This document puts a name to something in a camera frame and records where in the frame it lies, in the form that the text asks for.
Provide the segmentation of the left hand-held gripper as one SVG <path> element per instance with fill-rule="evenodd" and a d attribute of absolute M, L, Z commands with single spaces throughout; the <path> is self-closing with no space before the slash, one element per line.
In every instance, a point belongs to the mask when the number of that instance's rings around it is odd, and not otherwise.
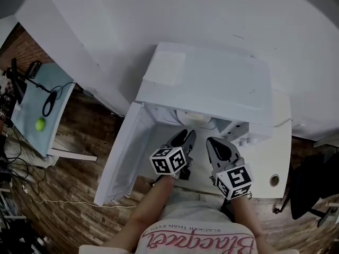
<path fill-rule="evenodd" d="M 189 133 L 182 130 L 171 137 L 167 144 L 156 149 L 149 157 L 155 173 L 189 180 L 191 174 L 189 167 L 193 160 L 189 154 L 194 148 L 196 138 L 195 130 Z"/>

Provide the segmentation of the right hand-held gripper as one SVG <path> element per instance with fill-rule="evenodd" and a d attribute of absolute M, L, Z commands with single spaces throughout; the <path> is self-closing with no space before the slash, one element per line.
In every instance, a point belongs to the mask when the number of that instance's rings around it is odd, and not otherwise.
<path fill-rule="evenodd" d="M 207 138 L 206 148 L 213 171 L 213 184 L 227 200 L 249 194 L 253 176 L 249 164 L 239 156 L 234 144 L 222 138 Z M 221 166 L 222 160 L 237 159 L 231 164 Z"/>

